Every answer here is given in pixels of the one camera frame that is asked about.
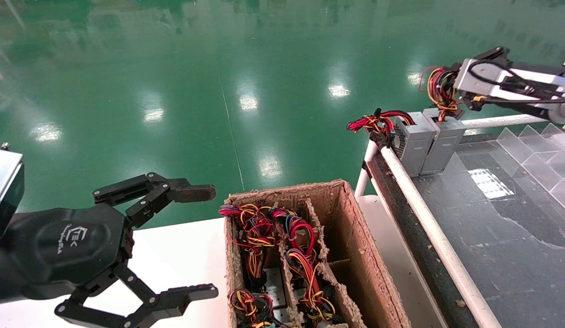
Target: cardboard divider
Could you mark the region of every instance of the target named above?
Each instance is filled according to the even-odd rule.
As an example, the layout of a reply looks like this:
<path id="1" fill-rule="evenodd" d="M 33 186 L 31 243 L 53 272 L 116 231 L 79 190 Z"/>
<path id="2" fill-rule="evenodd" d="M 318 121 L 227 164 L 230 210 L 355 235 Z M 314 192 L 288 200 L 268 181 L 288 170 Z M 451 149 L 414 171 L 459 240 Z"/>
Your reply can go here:
<path id="1" fill-rule="evenodd" d="M 347 293 L 347 287 L 337 281 L 329 264 L 327 262 L 321 262 L 317 270 L 322 278 L 333 286 L 335 297 L 333 297 L 332 303 L 339 307 L 338 313 L 342 315 L 349 327 L 367 328 L 361 319 L 361 312 L 357 304 L 355 304 L 351 297 L 349 297 L 349 293 Z"/>
<path id="2" fill-rule="evenodd" d="M 330 328 L 410 327 L 399 294 L 347 182 L 336 180 L 230 195 L 225 203 L 276 204 L 277 207 L 296 210 L 299 216 L 310 222 L 316 232 L 316 249 L 321 262 L 317 272 L 333 287 L 333 304 L 347 322 L 331 325 Z M 237 236 L 232 220 L 226 220 L 226 236 Z M 280 241 L 278 260 L 286 287 L 289 326 L 300 327 L 303 314 L 297 308 L 298 299 L 291 283 L 292 272 L 285 259 L 288 247 L 288 240 Z M 243 287 L 240 250 L 228 240 L 226 252 L 228 291 L 232 291 Z M 269 255 L 268 265 L 277 264 L 274 257 Z M 235 313 L 231 309 L 230 317 L 231 328 L 237 328 Z"/>
<path id="3" fill-rule="evenodd" d="M 360 210 L 351 197 L 352 194 L 342 190 L 335 208 L 326 215 L 318 215 L 321 224 L 326 227 L 325 243 L 330 249 L 330 269 L 338 282 L 347 287 L 368 327 L 390 326 L 390 322 L 402 321 L 398 308 L 401 307 L 403 312 L 403 306 L 401 303 L 396 307 L 377 306 L 378 300 L 393 304 L 392 297 L 399 295 L 397 292 L 390 293 L 390 286 L 393 286 L 391 276 L 377 249 L 370 246 L 374 243 L 365 221 L 355 220 L 357 215 L 354 212 Z"/>
<path id="4" fill-rule="evenodd" d="M 305 206 L 307 208 L 307 212 L 309 213 L 310 224 L 313 226 L 313 230 L 315 230 L 315 236 L 317 237 L 317 244 L 319 245 L 318 258 L 321 261 L 326 261 L 326 258 L 329 254 L 329 249 L 326 247 L 324 240 L 325 227 L 321 225 L 321 222 L 319 221 L 317 216 L 317 212 L 313 207 L 313 202 L 310 198 L 305 199 Z"/>
<path id="5" fill-rule="evenodd" d="M 303 322 L 303 313 L 299 312 L 299 300 L 295 297 L 295 293 L 293 292 L 295 289 L 291 283 L 292 272 L 290 272 L 290 267 L 288 266 L 288 262 L 285 259 L 285 254 L 288 250 L 288 247 L 286 247 L 286 243 L 284 241 L 280 241 L 278 243 L 278 249 L 280 252 L 280 262 L 282 264 L 282 282 L 286 287 L 286 310 L 288 311 L 288 318 L 290 320 L 288 326 L 300 327 L 301 322 Z"/>

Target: electrical cable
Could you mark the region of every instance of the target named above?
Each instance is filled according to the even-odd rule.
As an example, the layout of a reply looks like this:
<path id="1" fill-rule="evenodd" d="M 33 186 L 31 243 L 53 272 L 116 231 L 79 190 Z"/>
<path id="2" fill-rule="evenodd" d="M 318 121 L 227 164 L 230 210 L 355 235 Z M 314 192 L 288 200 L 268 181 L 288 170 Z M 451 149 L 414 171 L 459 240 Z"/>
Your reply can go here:
<path id="1" fill-rule="evenodd" d="M 229 236 L 228 239 L 247 252 L 244 256 L 245 266 L 254 291 L 264 290 L 266 278 L 263 266 L 266 262 L 266 249 L 274 247 L 279 240 L 278 233 L 276 233 L 278 229 L 276 222 L 260 212 L 265 209 L 269 210 L 270 207 L 245 204 L 239 207 L 223 205 L 219 210 L 220 214 L 232 217 L 241 226 L 238 240 Z"/>
<path id="2" fill-rule="evenodd" d="M 313 227 L 302 218 L 289 215 L 286 217 L 285 228 L 292 247 L 302 251 L 306 258 L 310 261 L 314 261 L 313 249 L 315 247 L 315 232 Z M 299 245 L 299 241 L 296 236 L 298 230 L 304 230 L 306 232 L 306 236 L 308 238 L 306 245 Z"/>
<path id="3" fill-rule="evenodd" d="M 382 133 L 386 137 L 390 137 L 391 132 L 394 129 L 394 126 L 393 126 L 393 122 L 389 118 L 392 118 L 394 116 L 399 116 L 402 119 L 403 124 L 405 125 L 416 124 L 409 114 L 401 110 L 389 110 L 387 112 L 380 112 L 378 116 L 377 113 L 380 110 L 381 109 L 378 108 L 376 110 L 376 114 L 374 115 L 363 116 L 359 120 L 349 122 L 349 124 L 347 124 L 346 126 L 347 130 L 357 133 L 361 128 L 365 127 L 365 128 L 373 129 L 378 133 Z"/>
<path id="4" fill-rule="evenodd" d="M 473 99 L 474 102 L 482 103 L 509 103 L 509 104 L 565 104 L 565 99 L 539 99 L 539 100 L 512 100 L 512 99 L 500 99 L 500 98 L 487 98 L 484 96 L 476 96 Z"/>
<path id="5" fill-rule="evenodd" d="M 517 75 L 517 73 L 513 72 L 511 70 L 510 67 L 505 66 L 503 64 L 500 64 L 496 61 L 493 60 L 478 60 L 475 62 L 472 62 L 470 65 L 468 65 L 468 72 L 470 73 L 470 75 L 472 75 L 475 79 L 485 82 L 485 83 L 489 83 L 492 85 L 498 85 L 499 87 L 505 87 L 506 89 L 511 90 L 513 89 L 522 89 L 522 85 L 519 85 L 519 83 L 515 83 L 515 82 L 507 82 L 507 81 L 495 81 L 492 79 L 488 79 L 487 77 L 483 77 L 482 75 L 477 74 L 476 72 L 474 72 L 474 67 L 478 66 L 478 65 L 482 65 L 482 64 L 490 64 L 493 66 L 496 66 L 497 68 L 502 69 L 503 71 L 511 74 L 512 77 L 515 77 L 515 79 L 517 79 L 520 83 L 522 83 L 522 85 L 526 85 L 528 87 L 530 87 L 532 90 L 538 90 L 540 92 L 544 92 L 547 93 L 548 95 L 551 96 L 557 96 L 557 97 L 562 97 L 563 94 L 557 91 L 551 91 L 551 90 L 547 90 L 547 89 L 539 89 L 537 87 L 535 87 L 534 85 L 532 85 L 532 81 L 528 81 L 526 79 L 524 79 L 523 77 L 520 77 L 519 75 Z"/>
<path id="6" fill-rule="evenodd" d="M 251 328 L 290 328 L 274 318 L 274 304 L 265 293 L 236 289 L 228 300 L 236 315 Z"/>
<path id="7" fill-rule="evenodd" d="M 438 108 L 438 121 L 441 122 L 445 120 L 447 113 L 455 113 L 461 103 L 455 99 L 457 90 L 454 87 L 454 80 L 458 75 L 458 71 L 447 71 L 437 66 L 430 66 L 424 69 L 418 85 L 418 90 L 422 92 L 424 92 L 424 90 L 422 90 L 424 76 L 430 69 L 432 69 L 432 72 L 426 81 L 425 92 L 428 93 L 428 97 Z"/>
<path id="8" fill-rule="evenodd" d="M 293 271 L 305 280 L 306 292 L 299 304 L 304 308 L 307 317 L 313 322 L 313 327 L 321 321 L 331 321 L 336 314 L 334 305 L 324 297 L 317 280 L 317 267 L 313 266 L 299 249 L 289 249 L 286 260 Z"/>

